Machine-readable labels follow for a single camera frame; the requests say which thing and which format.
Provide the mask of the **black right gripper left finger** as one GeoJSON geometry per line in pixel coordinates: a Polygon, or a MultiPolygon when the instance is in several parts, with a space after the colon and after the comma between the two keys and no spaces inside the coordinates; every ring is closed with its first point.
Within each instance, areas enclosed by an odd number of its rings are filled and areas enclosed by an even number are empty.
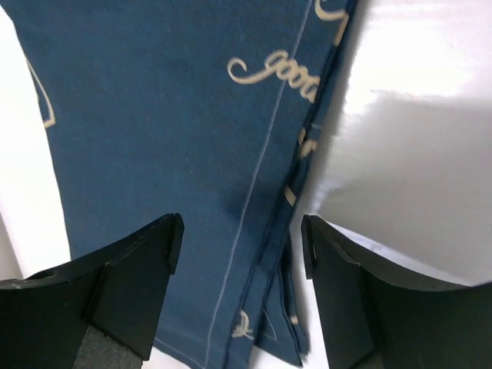
{"type": "Polygon", "coordinates": [[[1,282],[3,368],[140,368],[150,355],[184,222],[126,238],[24,280],[1,282]]]}

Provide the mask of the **blue whale placemat cloth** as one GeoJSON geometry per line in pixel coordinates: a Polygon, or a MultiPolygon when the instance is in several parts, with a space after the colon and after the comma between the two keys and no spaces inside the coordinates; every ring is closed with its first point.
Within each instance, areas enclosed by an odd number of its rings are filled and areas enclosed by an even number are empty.
{"type": "Polygon", "coordinates": [[[4,1],[40,84],[71,252],[184,221],[155,343],[301,366],[289,226],[354,1],[4,1]]]}

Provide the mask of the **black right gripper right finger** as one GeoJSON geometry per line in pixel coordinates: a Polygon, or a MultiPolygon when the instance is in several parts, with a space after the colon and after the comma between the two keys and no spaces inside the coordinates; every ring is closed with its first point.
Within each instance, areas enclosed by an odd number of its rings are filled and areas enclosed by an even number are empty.
{"type": "Polygon", "coordinates": [[[304,266],[332,368],[489,368],[491,286],[400,266],[316,215],[301,223],[304,266]]]}

